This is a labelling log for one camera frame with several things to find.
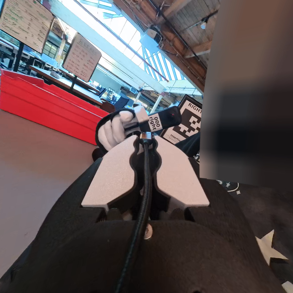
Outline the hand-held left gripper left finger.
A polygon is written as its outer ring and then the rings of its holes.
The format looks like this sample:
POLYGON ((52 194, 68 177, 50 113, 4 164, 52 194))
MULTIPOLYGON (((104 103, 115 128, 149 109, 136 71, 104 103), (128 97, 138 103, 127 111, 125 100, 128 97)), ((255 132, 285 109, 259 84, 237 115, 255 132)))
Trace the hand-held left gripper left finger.
POLYGON ((82 200, 84 208, 116 208, 128 211, 139 196, 137 172, 132 160, 137 158, 139 138, 130 136, 102 159, 82 200))

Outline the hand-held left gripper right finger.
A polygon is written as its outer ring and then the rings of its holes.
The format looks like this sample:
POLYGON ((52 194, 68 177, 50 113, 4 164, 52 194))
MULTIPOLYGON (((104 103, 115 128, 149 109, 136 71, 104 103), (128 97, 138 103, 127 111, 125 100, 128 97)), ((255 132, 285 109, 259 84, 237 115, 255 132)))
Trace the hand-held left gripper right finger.
POLYGON ((162 207, 207 207, 210 202, 189 161, 175 145, 154 137, 159 166, 154 173, 154 187, 162 207))

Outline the black white tag sign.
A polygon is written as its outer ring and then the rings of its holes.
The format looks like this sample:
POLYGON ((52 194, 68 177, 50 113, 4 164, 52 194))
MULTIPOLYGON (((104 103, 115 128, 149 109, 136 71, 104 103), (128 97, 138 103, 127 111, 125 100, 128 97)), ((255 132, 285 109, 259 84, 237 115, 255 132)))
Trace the black white tag sign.
POLYGON ((176 144, 200 132, 202 103, 185 94, 178 105, 182 121, 178 126, 163 130, 160 137, 176 144))

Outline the white ceiling heater unit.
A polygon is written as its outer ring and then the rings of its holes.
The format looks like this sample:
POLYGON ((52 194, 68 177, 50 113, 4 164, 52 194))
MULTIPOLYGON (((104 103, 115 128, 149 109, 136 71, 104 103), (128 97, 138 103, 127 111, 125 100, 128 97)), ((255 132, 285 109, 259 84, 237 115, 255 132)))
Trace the white ceiling heater unit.
POLYGON ((151 25, 146 31, 141 34, 140 43, 144 46, 151 54, 157 53, 163 42, 163 36, 160 29, 154 25, 151 25))

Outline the red plastic bin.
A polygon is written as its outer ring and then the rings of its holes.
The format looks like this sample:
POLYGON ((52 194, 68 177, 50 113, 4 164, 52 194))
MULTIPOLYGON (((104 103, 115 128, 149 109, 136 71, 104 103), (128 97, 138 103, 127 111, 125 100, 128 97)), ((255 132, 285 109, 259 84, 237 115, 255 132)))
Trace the red plastic bin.
POLYGON ((1 69, 0 108, 95 146, 97 124, 108 115, 42 79, 5 69, 1 69))

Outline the small handwritten whiteboard sign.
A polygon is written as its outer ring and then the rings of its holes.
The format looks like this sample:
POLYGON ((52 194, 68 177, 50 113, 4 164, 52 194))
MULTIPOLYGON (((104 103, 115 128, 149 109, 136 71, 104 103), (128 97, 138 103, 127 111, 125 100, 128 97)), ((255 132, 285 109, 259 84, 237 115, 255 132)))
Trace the small handwritten whiteboard sign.
POLYGON ((88 83, 101 57, 101 52, 77 32, 64 58, 62 67, 88 83))

